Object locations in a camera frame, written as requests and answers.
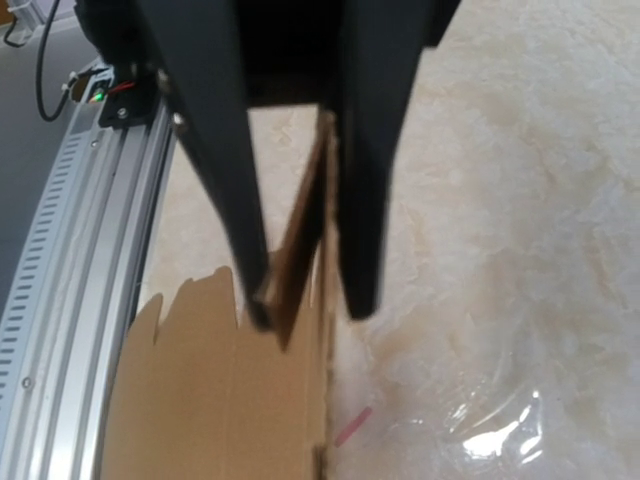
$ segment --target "brown cardboard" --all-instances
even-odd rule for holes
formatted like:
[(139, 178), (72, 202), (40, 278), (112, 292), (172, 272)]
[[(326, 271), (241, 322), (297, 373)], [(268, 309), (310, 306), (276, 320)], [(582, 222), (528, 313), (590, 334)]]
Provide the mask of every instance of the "brown cardboard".
[[(103, 480), (328, 477), (337, 167), (335, 135), (325, 138), (328, 148), (318, 155), (322, 166), (315, 168), (315, 175), (328, 180), (319, 268), (313, 293), (307, 280), (301, 282), (306, 289), (300, 289), (300, 296), (280, 296), (300, 299), (295, 321), (287, 320), (286, 352), (275, 335), (256, 332), (246, 319), (236, 327), (227, 267), (185, 282), (161, 326), (162, 298), (154, 297), (134, 321), (120, 357), (105, 432)], [(299, 208), (308, 208), (304, 192), (301, 188), (291, 223)], [(293, 265), (286, 245), (274, 262)], [(296, 268), (298, 275), (304, 270)], [(271, 280), (281, 281), (281, 271), (276, 269)], [(277, 317), (276, 310), (272, 315)]]
[(282, 248), (276, 253), (270, 275), (265, 279), (258, 296), (269, 313), (283, 350), (289, 343), (313, 254), (325, 225), (327, 138), (334, 123), (330, 113), (320, 112), (316, 138), (285, 230)]

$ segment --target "electrical cable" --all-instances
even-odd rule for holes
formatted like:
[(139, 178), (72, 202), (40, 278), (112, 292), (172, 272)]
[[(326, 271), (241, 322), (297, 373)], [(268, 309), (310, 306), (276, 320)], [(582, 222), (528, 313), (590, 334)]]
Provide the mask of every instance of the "electrical cable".
[(4, 42), (4, 44), (11, 48), (21, 48), (27, 44), (27, 42), (16, 43), (12, 40), (9, 40), (9, 37), (11, 36), (13, 31), (16, 29), (16, 25), (18, 25), (18, 17), (14, 15), (13, 20), (11, 20), (11, 25), (9, 25), (9, 30), (4, 32), (4, 37), (2, 37), (2, 41)]
[(54, 122), (57, 120), (69, 99), (69, 88), (65, 89), (63, 86), (62, 88), (64, 92), (62, 93), (62, 98), (60, 98), (60, 101), (58, 102), (58, 106), (54, 110), (53, 114), (49, 115), (47, 113), (44, 106), (44, 94), (42, 92), (42, 70), (44, 67), (44, 52), (47, 47), (47, 39), (49, 38), (49, 31), (51, 30), (51, 25), (53, 25), (53, 19), (58, 11), (58, 6), (60, 6), (60, 0), (53, 0), (51, 11), (49, 12), (47, 21), (44, 24), (44, 30), (42, 31), (42, 37), (40, 38), (40, 44), (38, 45), (38, 56), (36, 59), (36, 104), (38, 105), (38, 113), (45, 122)]
[(44, 54), (47, 47), (47, 40), (49, 39), (49, 32), (51, 31), (51, 25), (53, 25), (53, 20), (56, 16), (59, 6), (60, 0), (54, 0), (53, 4), (51, 5), (51, 11), (49, 12), (49, 16), (47, 17), (47, 21), (44, 25), (44, 30), (42, 31), (42, 37), (40, 38), (40, 44), (38, 45), (38, 56), (36, 58), (36, 104), (38, 106), (38, 113), (45, 122), (54, 122), (62, 114), (67, 100), (69, 99), (71, 88), (79, 79), (91, 77), (108, 70), (108, 68), (99, 68), (95, 70), (89, 69), (78, 74), (72, 72), (69, 76), (69, 81), (62, 85), (63, 93), (60, 101), (58, 102), (58, 106), (51, 115), (47, 113), (47, 110), (44, 106), (44, 93), (42, 89)]

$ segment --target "black cable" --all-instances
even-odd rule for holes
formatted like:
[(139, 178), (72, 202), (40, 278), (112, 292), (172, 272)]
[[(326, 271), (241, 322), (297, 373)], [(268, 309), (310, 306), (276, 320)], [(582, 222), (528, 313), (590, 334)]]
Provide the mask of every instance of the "black cable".
[(62, 94), (62, 98), (60, 98), (60, 102), (56, 107), (55, 111), (52, 115), (49, 115), (44, 107), (44, 95), (42, 92), (42, 70), (44, 66), (44, 52), (47, 47), (47, 39), (49, 38), (49, 31), (51, 30), (51, 25), (53, 24), (53, 19), (56, 16), (56, 12), (58, 11), (58, 6), (60, 5), (60, 0), (53, 0), (53, 5), (51, 5), (51, 11), (49, 12), (49, 16), (47, 17), (47, 21), (44, 24), (44, 30), (42, 31), (42, 38), (40, 38), (40, 45), (38, 46), (38, 57), (36, 59), (36, 103), (38, 104), (38, 113), (40, 117), (45, 122), (53, 122), (58, 119), (62, 111), (64, 110), (64, 106), (69, 99), (69, 89), (67, 88)]
[(11, 20), (11, 25), (9, 25), (9, 30), (4, 32), (4, 37), (2, 37), (2, 41), (5, 43), (5, 45), (8, 45), (9, 47), (21, 48), (21, 47), (24, 47), (27, 44), (27, 42), (16, 43), (16, 42), (13, 42), (13, 41), (9, 40), (9, 37), (11, 36), (13, 31), (16, 29), (16, 25), (18, 25), (18, 17), (16, 17), (14, 15), (13, 16), (13, 20)]

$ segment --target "red wire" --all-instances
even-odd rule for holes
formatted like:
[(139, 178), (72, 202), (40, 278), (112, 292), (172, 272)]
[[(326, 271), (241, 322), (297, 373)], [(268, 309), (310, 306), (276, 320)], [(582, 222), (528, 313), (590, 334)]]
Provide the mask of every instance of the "red wire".
[(121, 83), (120, 85), (116, 85), (111, 90), (109, 90), (107, 92), (107, 95), (110, 95), (110, 94), (116, 93), (116, 92), (121, 92), (122, 90), (128, 90), (128, 89), (133, 88), (135, 86), (136, 86), (135, 82), (124, 82), (124, 83)]

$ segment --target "metal frame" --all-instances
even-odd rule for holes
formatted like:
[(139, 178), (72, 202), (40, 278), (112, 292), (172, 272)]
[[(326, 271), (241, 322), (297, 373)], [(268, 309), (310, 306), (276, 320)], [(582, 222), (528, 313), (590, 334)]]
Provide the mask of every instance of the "metal frame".
[(115, 132), (98, 127), (99, 111), (76, 109), (0, 321), (0, 478), (92, 479), (99, 468), (173, 145), (163, 106), (153, 125)]

